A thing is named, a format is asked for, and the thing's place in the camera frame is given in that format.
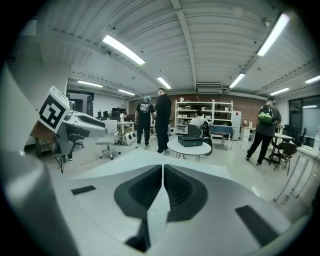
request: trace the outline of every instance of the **white refrigerator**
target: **white refrigerator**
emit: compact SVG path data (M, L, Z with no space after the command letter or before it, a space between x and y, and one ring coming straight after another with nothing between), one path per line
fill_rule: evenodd
M236 111L236 110L232 111L231 122L232 122L232 128L234 129L233 139L237 141L240 138L241 111Z

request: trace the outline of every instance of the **fluorescent light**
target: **fluorescent light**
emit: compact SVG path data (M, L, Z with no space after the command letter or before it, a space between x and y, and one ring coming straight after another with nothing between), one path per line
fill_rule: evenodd
M234 80L233 83L229 86L229 88L232 88L232 87L234 87L237 83L239 83L239 81L240 81L242 78L244 78L245 75L246 75L246 74L244 74L244 73L239 74L238 77L236 78L236 80Z
M111 37L110 35L107 35L103 41L116 48L118 51L122 52L123 54L127 55L130 59L134 60L136 63L138 63L139 65L145 63L145 61L140 58L138 55L136 55L132 50L128 49L127 47L125 47L122 43L120 43L119 41L117 41L116 39L114 39L113 37Z
M311 83L313 83L313 82L315 82L315 81L318 81L318 80L320 80L320 75L317 75L317 76L315 76L315 77L313 77L313 78L310 78L310 79L308 79L307 81L305 81L307 84L311 84Z
M317 107L317 105L310 105L310 106L303 106L302 108L303 109L314 109L316 107Z
M128 91L125 91L125 90L118 90L118 91L122 92L122 93L125 93L125 94L135 95L134 93L128 92Z
M78 80L78 83L79 84L84 84L84 85L89 85L89 86L104 87L101 84L97 84L97 83L93 83L93 82L86 82L86 81L81 81L81 80Z
M172 89L171 86L162 77L157 77L156 79L158 79L160 83L165 86L165 88Z
M280 94L280 93L283 93L283 92L288 91L288 90L289 90L289 88L284 88L282 90L278 90L278 91L275 91L273 93L270 93L270 95L273 96L273 95Z
M289 17L284 13L280 16L277 23L275 24L271 34L264 42L261 49L258 51L258 56L263 56L269 50L269 48L273 45L273 43L277 40L278 36L281 34L282 30L286 27L287 23L289 22Z

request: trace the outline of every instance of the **floor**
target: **floor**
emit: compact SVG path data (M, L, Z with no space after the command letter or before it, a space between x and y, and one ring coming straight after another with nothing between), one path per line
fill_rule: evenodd
M176 140L178 136L170 136L170 140ZM278 168L274 171L274 166L269 166L267 161L263 161L262 165L257 166L257 158L259 155L260 148L252 155L252 158L249 161L245 160L247 148L250 146L250 142L247 145L243 145L242 141L234 141L232 150L226 150L220 145L221 139L213 139L213 151L209 156L202 155L200 157L200 162L217 165L217 166L226 166L230 174L230 177L233 181L240 183L258 197L263 198L264 200L274 204L278 207L283 214L293 223L301 215L304 215L308 208L306 205L301 203L298 199L288 205L285 203L275 203L273 198L276 197L284 184L286 183L287 168L284 168L284 164L281 168ZM156 152L158 149L157 138L151 136L150 138L150 147L145 149L150 152ZM64 164L63 174L67 179L72 178L76 175L82 174L92 168L98 167L102 164L110 162L109 156L104 156L102 159L99 158L102 149L105 147L96 146L95 138L85 138L83 140L84 148L77 146L73 152L73 161L66 161ZM120 155L115 155L115 158L121 158L124 161L126 160L126 153L136 150L136 143L125 146L125 145L114 145L113 148L121 152ZM271 147L268 149L267 156L271 152ZM169 154L166 154L168 157L175 158L176 153L171 151ZM290 170L294 168L297 157L294 156L291 160ZM41 160L46 163L49 168L59 169L59 165L51 155L45 155ZM196 161L196 156L187 156L187 161Z

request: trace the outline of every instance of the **brick wall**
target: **brick wall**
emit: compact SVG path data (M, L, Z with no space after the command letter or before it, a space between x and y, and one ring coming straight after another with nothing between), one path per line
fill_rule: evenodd
M180 98L184 98L184 101L191 102L211 102L215 100L216 102L231 102L233 101L233 110L241 111L241 125L243 121L252 122L252 127L257 125L257 115L259 109L265 104L265 101L254 98L238 97L232 95L214 95L214 94L180 94L180 95L170 95L169 98L172 101L171 110L175 112L176 100L179 102ZM151 98L151 103L155 104L158 97ZM142 99L130 100L129 101L129 114L134 114L136 111L137 104L142 102Z

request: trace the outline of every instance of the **white shirt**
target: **white shirt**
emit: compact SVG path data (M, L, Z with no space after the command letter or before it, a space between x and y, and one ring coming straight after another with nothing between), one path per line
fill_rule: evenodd
M199 129L201 129L202 125L204 124L204 122L208 120L205 119L203 116L197 116L195 118L193 118L190 122L190 125L195 125L197 126Z

